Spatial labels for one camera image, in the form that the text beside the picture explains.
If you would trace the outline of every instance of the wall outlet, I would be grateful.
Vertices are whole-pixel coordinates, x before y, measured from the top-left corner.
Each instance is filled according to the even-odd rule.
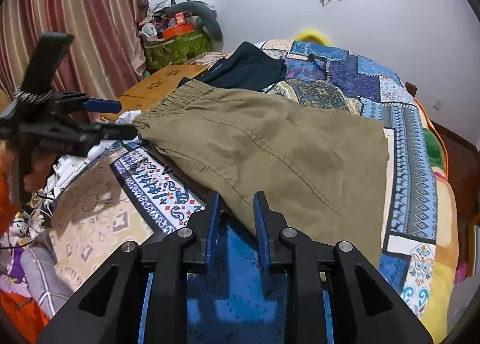
[[[437,99],[437,101],[433,104],[432,107],[435,108],[437,111],[439,111],[443,107],[443,101],[440,99]]]

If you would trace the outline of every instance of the beige patterned fabric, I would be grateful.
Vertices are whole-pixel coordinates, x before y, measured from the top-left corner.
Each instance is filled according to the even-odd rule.
[[[124,241],[141,244],[153,231],[110,169],[121,148],[82,174],[60,197],[50,239],[56,274],[73,291]]]

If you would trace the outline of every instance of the metal bolt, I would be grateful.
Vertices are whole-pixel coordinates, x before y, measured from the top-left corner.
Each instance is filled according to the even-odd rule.
[[[340,250],[343,250],[344,252],[350,252],[353,249],[353,245],[348,241],[340,241],[340,243],[338,244],[338,247],[340,248]]]
[[[190,237],[193,231],[191,231],[190,228],[181,228],[178,231],[178,235],[181,236],[181,238],[187,238]]]
[[[135,249],[135,242],[133,241],[125,241],[122,245],[121,245],[121,249],[123,252],[131,252],[132,250]]]
[[[295,237],[297,235],[297,231],[294,228],[285,228],[285,229],[282,230],[282,234],[286,238],[292,238],[292,237]]]

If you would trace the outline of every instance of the brown floor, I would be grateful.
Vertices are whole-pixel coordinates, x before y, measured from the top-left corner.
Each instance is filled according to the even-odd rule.
[[[437,129],[447,147],[449,174],[448,182],[452,186],[457,202],[459,262],[467,262],[467,224],[477,214],[476,194],[480,186],[480,163],[478,153],[472,147],[466,147],[448,131]]]

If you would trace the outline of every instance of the pink object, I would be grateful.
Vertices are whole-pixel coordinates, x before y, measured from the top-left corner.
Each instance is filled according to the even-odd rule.
[[[463,282],[467,278],[467,263],[460,263],[455,272],[455,284]]]

